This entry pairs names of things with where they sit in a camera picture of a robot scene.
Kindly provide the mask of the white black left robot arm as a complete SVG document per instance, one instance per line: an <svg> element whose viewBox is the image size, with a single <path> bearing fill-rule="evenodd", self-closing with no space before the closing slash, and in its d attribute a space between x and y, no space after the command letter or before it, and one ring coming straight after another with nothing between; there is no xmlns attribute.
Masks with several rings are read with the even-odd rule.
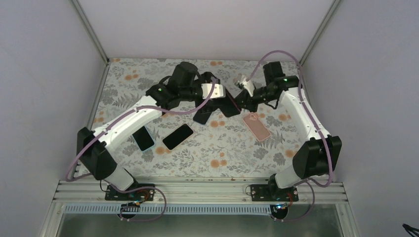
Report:
<svg viewBox="0 0 419 237"><path fill-rule="evenodd" d="M92 130L80 129L75 160L81 161L96 180L110 184L124 199L133 199L138 189L136 180L112 157L115 148L163 114L179 114L174 108L181 102L198 102L190 111L194 113L210 100L226 96L225 87L211 72L200 74L194 64L181 62L170 76L151 86L133 106L110 122Z"/></svg>

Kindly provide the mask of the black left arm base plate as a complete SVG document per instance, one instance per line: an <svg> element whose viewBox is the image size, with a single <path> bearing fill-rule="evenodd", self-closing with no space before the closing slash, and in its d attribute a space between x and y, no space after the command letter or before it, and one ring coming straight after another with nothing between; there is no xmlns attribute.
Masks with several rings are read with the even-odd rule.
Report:
<svg viewBox="0 0 419 237"><path fill-rule="evenodd" d="M145 187L155 187L155 184L134 183L128 188L128 193L121 193L111 185L107 186L104 199L107 201L153 201L154 189Z"/></svg>

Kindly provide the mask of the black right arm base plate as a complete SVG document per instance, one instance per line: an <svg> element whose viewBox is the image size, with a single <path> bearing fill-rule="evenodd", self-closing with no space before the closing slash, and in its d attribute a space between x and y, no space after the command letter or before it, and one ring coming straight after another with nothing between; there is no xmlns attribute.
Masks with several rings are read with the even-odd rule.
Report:
<svg viewBox="0 0 419 237"><path fill-rule="evenodd" d="M250 196L255 202L286 202L299 201L296 187L279 189L267 184L250 185Z"/></svg>

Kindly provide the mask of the pink phone case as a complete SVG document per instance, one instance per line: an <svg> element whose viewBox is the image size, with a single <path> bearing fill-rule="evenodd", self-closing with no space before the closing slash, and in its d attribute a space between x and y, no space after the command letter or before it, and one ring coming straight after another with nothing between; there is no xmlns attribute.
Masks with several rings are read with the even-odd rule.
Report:
<svg viewBox="0 0 419 237"><path fill-rule="evenodd" d="M256 113L249 113L243 117L243 122L249 128L251 133L255 136L256 140L261 142L271 136L271 132L259 119Z"/></svg>

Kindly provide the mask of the black smartphone from pink case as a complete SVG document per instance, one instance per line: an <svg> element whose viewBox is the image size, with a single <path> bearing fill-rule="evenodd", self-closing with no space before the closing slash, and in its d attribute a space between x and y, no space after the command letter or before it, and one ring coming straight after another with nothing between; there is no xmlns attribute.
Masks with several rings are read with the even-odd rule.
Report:
<svg viewBox="0 0 419 237"><path fill-rule="evenodd" d="M198 124L205 125L207 121L209 120L211 114L212 112L197 111L195 115L193 116L193 121Z"/></svg>

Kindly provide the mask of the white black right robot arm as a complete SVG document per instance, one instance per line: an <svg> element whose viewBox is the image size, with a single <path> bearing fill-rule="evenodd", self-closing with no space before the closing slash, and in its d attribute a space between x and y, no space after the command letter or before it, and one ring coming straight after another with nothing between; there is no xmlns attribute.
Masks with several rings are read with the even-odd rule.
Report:
<svg viewBox="0 0 419 237"><path fill-rule="evenodd" d="M310 180L313 176L328 175L327 187L335 170L342 141L332 136L321 124L307 101L302 82L298 76L286 76L280 62L270 62L263 66L266 86L255 88L246 76L235 81L241 89L235 97L237 105L250 112L256 112L258 105L269 105L271 101L285 107L303 141L293 157L290 167L271 176L268 196L280 201L287 194L287 189Z"/></svg>

